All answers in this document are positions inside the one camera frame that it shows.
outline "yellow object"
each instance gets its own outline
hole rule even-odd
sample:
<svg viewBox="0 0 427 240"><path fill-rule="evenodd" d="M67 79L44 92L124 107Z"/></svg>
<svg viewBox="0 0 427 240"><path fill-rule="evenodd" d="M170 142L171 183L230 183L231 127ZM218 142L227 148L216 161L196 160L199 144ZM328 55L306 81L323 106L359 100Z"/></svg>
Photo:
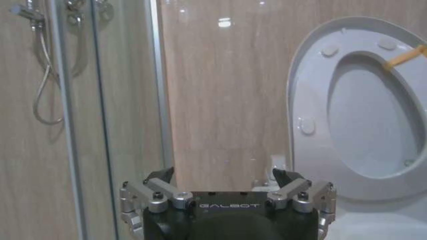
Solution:
<svg viewBox="0 0 427 240"><path fill-rule="evenodd" d="M403 64L408 60L416 58L419 55L424 55L427 58L427 46L426 45L419 45L416 48L414 48L411 51L400 54L396 56L394 59L391 59L388 62L383 64L383 68L390 71L394 66L398 66L399 64Z"/></svg>

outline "shower head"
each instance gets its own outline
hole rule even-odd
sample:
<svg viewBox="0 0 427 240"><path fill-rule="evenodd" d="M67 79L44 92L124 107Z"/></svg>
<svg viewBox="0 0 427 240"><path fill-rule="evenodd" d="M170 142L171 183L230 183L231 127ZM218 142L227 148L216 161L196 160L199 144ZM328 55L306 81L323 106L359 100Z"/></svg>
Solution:
<svg viewBox="0 0 427 240"><path fill-rule="evenodd" d="M9 12L35 22L43 22L45 20L45 16L40 12L29 9L20 4L15 4L11 7Z"/></svg>

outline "glass shower door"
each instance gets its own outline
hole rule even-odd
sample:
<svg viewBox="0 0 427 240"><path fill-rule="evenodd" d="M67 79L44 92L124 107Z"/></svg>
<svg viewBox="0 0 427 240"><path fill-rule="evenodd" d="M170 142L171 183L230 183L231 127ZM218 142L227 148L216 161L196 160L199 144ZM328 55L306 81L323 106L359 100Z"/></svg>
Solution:
<svg viewBox="0 0 427 240"><path fill-rule="evenodd" d="M131 239L120 221L120 186L172 162L156 6L148 0L51 3L81 235ZM84 71L73 77L76 59Z"/></svg>

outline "toilet seat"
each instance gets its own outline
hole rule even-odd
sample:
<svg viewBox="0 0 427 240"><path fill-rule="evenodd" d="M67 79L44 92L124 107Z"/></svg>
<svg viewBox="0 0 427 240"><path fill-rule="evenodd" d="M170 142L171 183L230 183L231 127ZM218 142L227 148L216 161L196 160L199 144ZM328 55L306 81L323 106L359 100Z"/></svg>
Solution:
<svg viewBox="0 0 427 240"><path fill-rule="evenodd" d="M382 176L363 175L343 161L328 113L334 74L344 58L364 56L383 64L424 44L416 35L383 20L346 17L315 29L294 56L287 82L294 168L308 179L335 183L346 198L387 200L427 190L426 139L414 165ZM419 55L391 73L418 109L426 136L427 57Z"/></svg>

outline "white toilet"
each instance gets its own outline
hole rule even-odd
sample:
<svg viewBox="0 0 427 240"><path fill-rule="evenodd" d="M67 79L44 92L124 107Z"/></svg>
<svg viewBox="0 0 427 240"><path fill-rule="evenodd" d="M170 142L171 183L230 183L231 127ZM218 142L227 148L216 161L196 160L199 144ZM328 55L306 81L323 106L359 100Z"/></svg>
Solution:
<svg viewBox="0 0 427 240"><path fill-rule="evenodd" d="M338 188L330 240L427 239L427 43L346 17L307 36L288 74L294 170Z"/></svg>

